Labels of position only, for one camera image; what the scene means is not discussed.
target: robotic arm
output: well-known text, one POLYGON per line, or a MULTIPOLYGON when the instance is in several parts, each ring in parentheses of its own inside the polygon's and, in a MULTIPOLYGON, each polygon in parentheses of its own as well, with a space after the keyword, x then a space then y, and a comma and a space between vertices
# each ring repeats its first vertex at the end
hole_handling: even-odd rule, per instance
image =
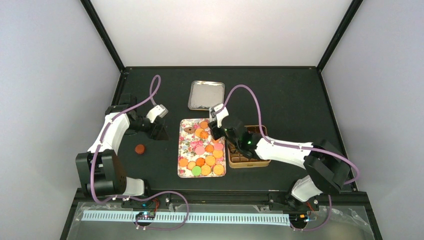
POLYGON ((209 110, 208 125, 215 140, 224 137, 248 159, 275 160, 306 170, 308 175, 297 180, 290 190, 290 195, 286 197, 291 207, 295 207, 296 201, 306 202, 321 193, 340 193, 350 172, 349 165, 333 156, 302 149, 319 148, 341 155, 329 142, 323 140, 317 143, 297 143, 268 137, 271 142, 269 143, 260 134, 248 132, 243 122, 229 116, 227 108, 223 106, 218 104, 209 110), (276 145, 278 143, 296 148, 276 145))
POLYGON ((136 98, 131 98, 129 94, 123 95, 119 105, 110 106, 106 110, 104 125, 95 143, 87 152, 79 153, 76 156, 76 168, 84 195, 90 196, 90 169, 94 152, 102 138, 102 144, 98 151, 94 172, 94 190, 97 196, 141 196, 148 189, 145 180, 127 177, 127 174, 117 157, 118 149, 127 130, 145 132, 147 136, 154 140, 167 140, 168 136, 164 130, 165 121, 163 117, 168 110, 163 105, 154 106, 146 116, 139 116, 136 109, 112 118, 120 112, 136 104, 136 98))

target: black frame post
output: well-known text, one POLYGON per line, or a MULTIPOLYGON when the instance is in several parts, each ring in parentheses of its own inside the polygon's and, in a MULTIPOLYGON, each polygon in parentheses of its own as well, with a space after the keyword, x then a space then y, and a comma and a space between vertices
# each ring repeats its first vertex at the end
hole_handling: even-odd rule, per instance
POLYGON ((322 55, 321 60, 319 61, 316 68, 319 72, 322 72, 324 67, 326 66, 327 62, 329 61, 331 55, 333 54, 334 50, 337 47, 337 44, 340 42, 340 39, 342 38, 343 34, 345 33, 346 29, 348 29, 349 24, 351 23, 352 19, 355 16, 355 13, 358 11, 361 3, 363 0, 353 0, 350 4, 349 8, 347 9, 346 13, 344 14, 343 19, 341 20, 340 24, 338 25, 337 30, 334 33, 334 36, 332 37, 330 43, 327 46, 327 49, 324 52, 324 55, 322 55))
POLYGON ((82 5, 85 8, 85 11, 87 12, 88 16, 90 17, 92 23, 95 26, 95 29, 97 29, 98 34, 101 37, 101 40, 103 41, 104 45, 106 46, 107 50, 109 51, 110 55, 112 56, 113 61, 115 62, 117 68, 120 72, 124 71, 124 64, 121 61, 121 58, 118 55, 117 50, 115 49, 114 45, 112 44, 111 39, 109 38, 108 33, 106 32, 105 27, 102 24, 102 21, 100 21, 99 15, 97 15, 96 10, 94 9, 94 6, 90 0, 81 0, 82 5))

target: brown basket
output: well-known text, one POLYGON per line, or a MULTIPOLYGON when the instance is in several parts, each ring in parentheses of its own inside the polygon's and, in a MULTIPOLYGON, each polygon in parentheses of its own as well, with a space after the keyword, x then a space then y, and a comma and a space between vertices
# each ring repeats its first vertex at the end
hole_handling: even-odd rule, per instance
MULTIPOLYGON (((247 130, 252 133, 260 133, 259 125, 249 125, 246 126, 247 130)), ((265 136, 268 136, 267 128, 262 125, 262 130, 265 136)), ((229 166, 233 169, 240 168, 256 168, 256 167, 266 167, 270 164, 271 160, 261 160, 261 159, 247 159, 242 154, 240 154, 236 147, 230 142, 226 142, 226 147, 228 150, 228 163, 229 166)))

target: gray wall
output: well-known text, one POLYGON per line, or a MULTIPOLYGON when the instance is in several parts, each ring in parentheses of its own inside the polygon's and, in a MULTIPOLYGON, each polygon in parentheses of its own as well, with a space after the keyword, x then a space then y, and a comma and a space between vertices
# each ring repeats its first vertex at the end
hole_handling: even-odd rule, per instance
POLYGON ((421 239, 424 1, 363 1, 323 72, 384 239, 421 239))
POLYGON ((0 7, 0 239, 59 239, 119 72, 79 0, 0 7))

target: black metal frame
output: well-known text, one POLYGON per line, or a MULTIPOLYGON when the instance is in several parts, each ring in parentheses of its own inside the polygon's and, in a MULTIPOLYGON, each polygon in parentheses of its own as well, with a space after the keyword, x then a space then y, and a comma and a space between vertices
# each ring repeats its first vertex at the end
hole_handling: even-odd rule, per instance
MULTIPOLYGON (((112 105, 118 104, 118 101, 121 97, 121 93, 123 90, 123 87, 125 85, 127 76, 129 74, 129 70, 131 68, 143 68, 143 67, 125 67, 122 63, 118 52, 116 51, 114 45, 112 44, 111 39, 109 38, 105 27, 103 26, 99 16, 96 13, 96 10, 91 3, 90 0, 80 0, 87 11, 89 17, 91 18, 95 28, 97 29, 101 39, 103 40, 107 50, 109 51, 110 55, 112 56, 113 60, 115 61, 115 64, 119 71, 121 72, 119 81, 115 90, 115 93, 113 95, 112 105)), ((326 101, 328 103, 328 106, 331 110, 332 119, 334 123, 334 127, 337 131, 337 137, 342 145, 342 153, 346 155, 346 150, 343 145, 342 137, 339 131, 339 128, 337 126, 336 119, 334 117, 334 113, 330 104, 329 96, 327 94, 327 90, 324 84, 324 80, 322 77, 322 70, 324 69, 325 65, 329 61, 332 53, 336 49, 337 44, 339 43, 340 39, 342 38, 344 32, 349 26, 349 23, 352 21, 353 17, 355 16, 355 13, 359 9, 361 3, 363 0, 353 0, 345 13, 341 23, 339 24, 334 36, 332 37, 330 43, 328 44, 321 60, 319 61, 316 71, 319 76, 319 79, 322 84, 322 88, 324 92, 326 93, 326 101)), ((357 186, 356 183, 353 183, 353 192, 345 192, 343 191, 341 194, 333 195, 332 197, 332 203, 333 205, 337 206, 363 206, 366 210, 368 220, 370 222, 372 231, 374 233, 374 238, 376 240, 383 239, 380 233, 380 230, 378 228, 378 224, 373 212, 373 209, 371 207, 368 195, 366 192, 360 192, 356 191, 357 186)), ((284 192, 220 192, 220 191, 181 191, 181 193, 188 199, 189 203, 196 204, 196 203, 210 203, 210 204, 256 204, 256 205, 270 205, 270 208, 274 210, 284 210, 286 213, 294 213, 292 210, 285 208, 284 206, 278 205, 278 204, 272 204, 274 199, 279 199, 281 194, 284 194, 284 192)), ((179 198, 174 198, 174 196, 171 195, 163 195, 160 197, 160 202, 165 203, 165 198, 169 198, 169 203, 176 203, 179 204, 182 201, 179 198)), ((328 204, 328 198, 327 196, 317 196, 316 199, 320 203, 320 205, 327 205, 328 204)), ((77 206, 79 202, 93 202, 93 199, 90 197, 85 197, 83 194, 83 191, 81 188, 78 188, 75 194, 75 197, 73 199, 72 205, 70 207, 69 214, 67 216, 62 235, 60 239, 66 239, 72 224, 72 220, 75 214, 75 211, 77 210, 77 206)), ((168 204, 161 204, 160 208, 167 208, 168 204)))

